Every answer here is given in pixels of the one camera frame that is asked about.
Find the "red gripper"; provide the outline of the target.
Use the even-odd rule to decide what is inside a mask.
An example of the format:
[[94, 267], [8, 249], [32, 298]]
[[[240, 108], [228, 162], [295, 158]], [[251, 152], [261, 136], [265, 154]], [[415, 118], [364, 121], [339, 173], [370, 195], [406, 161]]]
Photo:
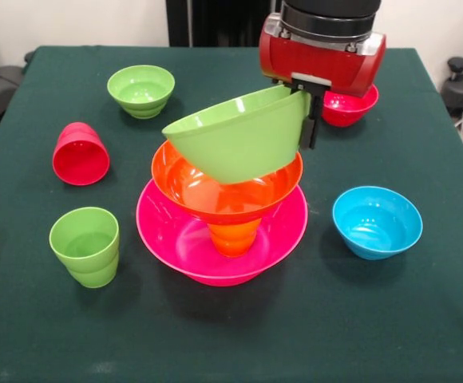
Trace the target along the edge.
[[[267, 77], [323, 85], [334, 93], [362, 97], [371, 88], [386, 52], [386, 36], [373, 32], [358, 42], [304, 38], [286, 29], [281, 14], [267, 16], [259, 38], [259, 62]], [[323, 111], [323, 91], [311, 94], [299, 148], [314, 149]]]

